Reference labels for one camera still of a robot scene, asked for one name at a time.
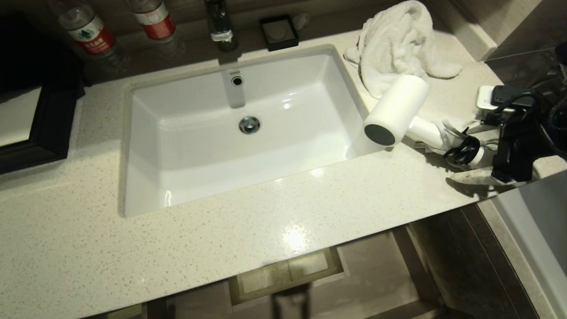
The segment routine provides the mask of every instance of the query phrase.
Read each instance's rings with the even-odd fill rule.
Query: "sink drain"
[[[245,116],[238,125],[242,133],[252,134],[260,129],[260,121],[254,116]]]

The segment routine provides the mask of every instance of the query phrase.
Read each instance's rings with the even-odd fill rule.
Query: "towel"
[[[462,66],[440,61],[433,39],[433,22],[419,1],[405,1],[366,21],[355,47],[344,57],[359,68],[366,89],[374,98],[401,74],[436,78],[457,76]]]

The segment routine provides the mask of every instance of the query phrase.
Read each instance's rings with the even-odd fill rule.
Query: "white speckled countertop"
[[[342,53],[358,34],[306,40],[287,51],[332,45]],[[436,43],[464,70],[450,81],[433,79],[420,114],[462,125],[472,118],[477,88],[500,81],[452,34],[437,32]],[[252,51],[239,61],[274,54]],[[400,144],[322,174],[121,217],[129,91],[218,69],[211,60],[90,87],[77,104],[68,159],[0,175],[1,318],[84,317],[125,307],[473,203],[475,191],[486,196],[481,188],[457,191],[438,157]],[[348,70],[372,108],[357,71]],[[537,166],[541,176],[566,167],[557,158]]]

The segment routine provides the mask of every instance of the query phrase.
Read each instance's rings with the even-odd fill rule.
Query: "plastic bottle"
[[[59,25],[106,72],[126,71],[130,58],[85,0],[47,0],[47,3]]]
[[[163,0],[126,0],[148,38],[157,43],[164,58],[185,54],[185,44],[175,32],[175,24]]]

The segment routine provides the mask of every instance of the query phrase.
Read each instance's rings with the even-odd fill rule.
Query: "undermount sink basin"
[[[366,115],[327,48],[136,89],[125,216],[375,152]]]

